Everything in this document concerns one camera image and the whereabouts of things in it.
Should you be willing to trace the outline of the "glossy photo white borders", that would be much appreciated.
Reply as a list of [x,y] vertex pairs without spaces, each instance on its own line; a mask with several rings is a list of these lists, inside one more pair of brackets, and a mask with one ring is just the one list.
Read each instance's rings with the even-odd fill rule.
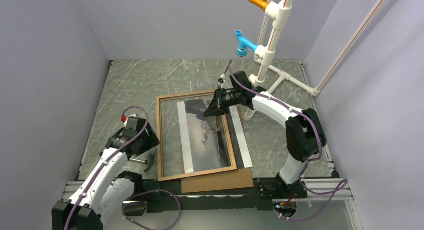
[[210,100],[194,99],[177,103],[182,147],[183,173],[211,170],[227,171],[236,167],[235,148],[230,135],[230,112],[223,116],[204,117]]

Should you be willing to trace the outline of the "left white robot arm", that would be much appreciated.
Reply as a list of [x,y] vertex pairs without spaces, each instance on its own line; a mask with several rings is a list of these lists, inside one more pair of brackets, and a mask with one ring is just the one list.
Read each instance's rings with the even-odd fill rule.
[[107,140],[87,179],[68,199],[53,206],[54,230],[102,230],[125,200],[143,195],[142,175],[122,168],[131,157],[154,149],[160,141],[148,120],[135,114],[122,119],[124,127]]

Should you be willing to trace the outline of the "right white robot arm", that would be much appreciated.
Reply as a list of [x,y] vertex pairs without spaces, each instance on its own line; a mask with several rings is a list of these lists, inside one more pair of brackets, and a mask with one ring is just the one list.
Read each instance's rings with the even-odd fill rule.
[[282,125],[286,131],[286,147],[289,157],[277,174],[276,193],[287,198],[295,191],[295,185],[310,162],[323,155],[327,139],[317,112],[302,110],[275,98],[266,89],[254,87],[244,71],[230,75],[231,88],[215,90],[204,117],[229,114],[230,107],[242,105],[260,112]]

